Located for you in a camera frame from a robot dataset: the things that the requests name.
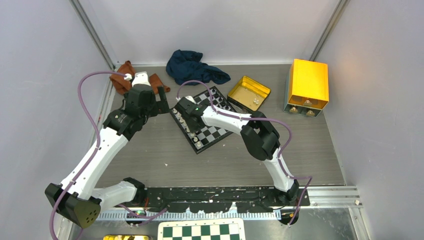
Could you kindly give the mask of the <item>gold tin tray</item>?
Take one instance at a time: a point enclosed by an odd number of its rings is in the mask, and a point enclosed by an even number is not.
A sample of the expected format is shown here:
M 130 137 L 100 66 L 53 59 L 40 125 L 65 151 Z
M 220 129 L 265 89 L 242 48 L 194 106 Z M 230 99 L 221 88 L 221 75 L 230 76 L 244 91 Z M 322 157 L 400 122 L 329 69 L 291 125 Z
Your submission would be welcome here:
M 243 110 L 253 113 L 258 111 L 271 94 L 271 89 L 262 83 L 244 75 L 227 94 L 227 100 Z

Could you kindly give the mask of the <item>black white chessboard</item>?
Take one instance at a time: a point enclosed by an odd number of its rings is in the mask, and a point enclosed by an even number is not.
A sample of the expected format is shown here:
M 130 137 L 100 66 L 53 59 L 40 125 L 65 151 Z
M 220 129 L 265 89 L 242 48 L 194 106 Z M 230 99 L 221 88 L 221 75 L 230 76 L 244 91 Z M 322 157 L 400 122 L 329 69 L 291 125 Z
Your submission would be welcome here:
M 216 107 L 227 111 L 236 112 L 234 107 L 230 104 L 230 102 L 216 86 L 212 86 L 210 88 L 210 91 L 212 93 L 213 104 Z M 213 146 L 214 144 L 218 143 L 219 141 L 232 134 L 232 132 L 223 128 L 206 125 L 198 132 L 195 132 L 194 137 L 191 137 L 190 132 L 188 132 L 187 124 L 185 122 L 183 124 L 180 123 L 180 119 L 182 119 L 182 117 L 177 118 L 178 112 L 173 113 L 173 109 L 175 108 L 173 107 L 170 109 L 170 114 L 172 118 L 176 122 L 177 126 L 181 129 L 183 135 L 186 137 L 188 143 L 193 148 L 196 154 L 203 152 L 204 150 L 208 149 L 209 147 Z M 197 142 L 201 142 L 201 147 L 197 147 Z

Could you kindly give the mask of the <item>gold object bottom edge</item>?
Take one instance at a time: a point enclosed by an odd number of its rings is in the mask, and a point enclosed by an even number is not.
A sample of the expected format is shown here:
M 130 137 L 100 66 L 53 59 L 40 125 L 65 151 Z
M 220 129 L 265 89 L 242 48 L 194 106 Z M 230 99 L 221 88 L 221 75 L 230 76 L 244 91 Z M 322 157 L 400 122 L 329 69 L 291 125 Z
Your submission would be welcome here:
M 104 236 L 103 240 L 152 240 L 152 237 L 139 234 L 111 234 Z

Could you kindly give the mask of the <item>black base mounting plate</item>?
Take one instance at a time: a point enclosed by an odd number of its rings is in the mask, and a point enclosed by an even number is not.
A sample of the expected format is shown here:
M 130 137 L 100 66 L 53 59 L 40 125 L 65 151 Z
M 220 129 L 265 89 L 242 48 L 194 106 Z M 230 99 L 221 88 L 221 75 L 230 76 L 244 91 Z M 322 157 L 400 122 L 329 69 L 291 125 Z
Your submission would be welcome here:
M 298 191 L 293 203 L 282 200 L 283 195 L 273 186 L 232 186 L 232 187 L 149 187 L 144 196 L 125 202 L 128 208 L 145 207 L 148 211 L 169 213 L 227 213 L 234 205 L 237 213 L 269 213 L 273 209 L 309 206 L 308 193 L 301 196 Z

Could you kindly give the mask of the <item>orange brown cloth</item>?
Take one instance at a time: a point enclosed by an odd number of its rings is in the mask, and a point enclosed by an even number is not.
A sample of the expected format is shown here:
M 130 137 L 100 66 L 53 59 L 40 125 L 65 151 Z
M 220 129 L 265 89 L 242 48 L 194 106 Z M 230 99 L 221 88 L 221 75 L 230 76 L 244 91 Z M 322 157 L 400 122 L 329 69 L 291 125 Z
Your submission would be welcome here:
M 136 72 L 135 68 L 132 66 L 132 63 L 127 60 L 123 65 L 117 70 L 118 73 L 124 74 L 121 76 L 119 74 L 111 74 L 109 80 L 112 82 L 117 93 L 124 95 L 129 92 L 129 90 L 135 84 L 148 84 L 152 87 L 152 90 L 155 94 L 158 94 L 158 87 L 162 86 L 166 93 L 171 91 L 169 86 L 163 84 L 159 76 L 154 73 L 148 77 L 146 72 Z

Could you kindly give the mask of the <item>green white checkered board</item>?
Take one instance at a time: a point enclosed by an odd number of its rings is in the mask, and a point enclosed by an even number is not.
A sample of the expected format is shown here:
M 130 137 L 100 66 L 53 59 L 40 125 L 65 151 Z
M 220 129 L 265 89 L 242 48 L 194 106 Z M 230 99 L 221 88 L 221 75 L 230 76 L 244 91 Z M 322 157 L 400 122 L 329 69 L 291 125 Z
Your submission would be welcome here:
M 162 222 L 158 226 L 158 240 L 245 240 L 241 218 L 186 220 Z

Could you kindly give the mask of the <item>dark blue cloth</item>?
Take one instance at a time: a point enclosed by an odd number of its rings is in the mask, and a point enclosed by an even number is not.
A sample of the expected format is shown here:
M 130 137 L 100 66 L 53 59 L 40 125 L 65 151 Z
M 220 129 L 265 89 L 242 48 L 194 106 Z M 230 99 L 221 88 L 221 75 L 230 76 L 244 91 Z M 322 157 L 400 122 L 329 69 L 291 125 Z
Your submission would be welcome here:
M 192 50 L 176 50 L 168 60 L 165 70 L 178 85 L 191 80 L 205 84 L 222 85 L 231 80 L 228 73 L 215 66 L 201 62 L 203 54 Z

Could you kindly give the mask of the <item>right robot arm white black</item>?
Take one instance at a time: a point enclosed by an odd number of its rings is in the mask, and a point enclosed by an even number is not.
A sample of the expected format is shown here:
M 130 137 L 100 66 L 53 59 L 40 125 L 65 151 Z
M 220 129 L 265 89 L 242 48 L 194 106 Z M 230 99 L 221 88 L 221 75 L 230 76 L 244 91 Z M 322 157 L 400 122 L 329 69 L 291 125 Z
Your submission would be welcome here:
M 278 190 L 279 202 L 288 206 L 297 199 L 299 183 L 282 157 L 285 146 L 280 144 L 280 135 L 272 124 L 274 119 L 267 118 L 260 111 L 245 114 L 225 110 L 209 101 L 197 104 L 191 96 L 182 97 L 174 108 L 191 132 L 209 126 L 241 136 L 248 153 L 264 162 L 273 186 Z

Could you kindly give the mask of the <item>yellow drawer box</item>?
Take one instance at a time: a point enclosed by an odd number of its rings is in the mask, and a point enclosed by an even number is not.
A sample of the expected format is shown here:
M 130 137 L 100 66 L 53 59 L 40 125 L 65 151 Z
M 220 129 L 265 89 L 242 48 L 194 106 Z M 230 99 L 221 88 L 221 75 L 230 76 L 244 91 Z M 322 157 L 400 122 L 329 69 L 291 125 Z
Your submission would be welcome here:
M 295 58 L 286 78 L 283 110 L 317 117 L 329 100 L 328 65 Z

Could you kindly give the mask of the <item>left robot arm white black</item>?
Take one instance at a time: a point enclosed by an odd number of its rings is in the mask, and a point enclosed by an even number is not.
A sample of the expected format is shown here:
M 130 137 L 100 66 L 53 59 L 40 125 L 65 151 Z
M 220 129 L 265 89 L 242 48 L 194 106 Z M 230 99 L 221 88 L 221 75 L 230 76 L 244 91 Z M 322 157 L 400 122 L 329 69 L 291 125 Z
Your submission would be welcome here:
M 112 111 L 96 141 L 77 167 L 60 183 L 50 183 L 44 193 L 56 213 L 82 229 L 88 228 L 103 211 L 119 204 L 138 207 L 145 203 L 145 185 L 126 177 L 118 184 L 96 188 L 107 166 L 147 120 L 170 111 L 164 87 L 136 84 L 124 96 L 124 107 Z

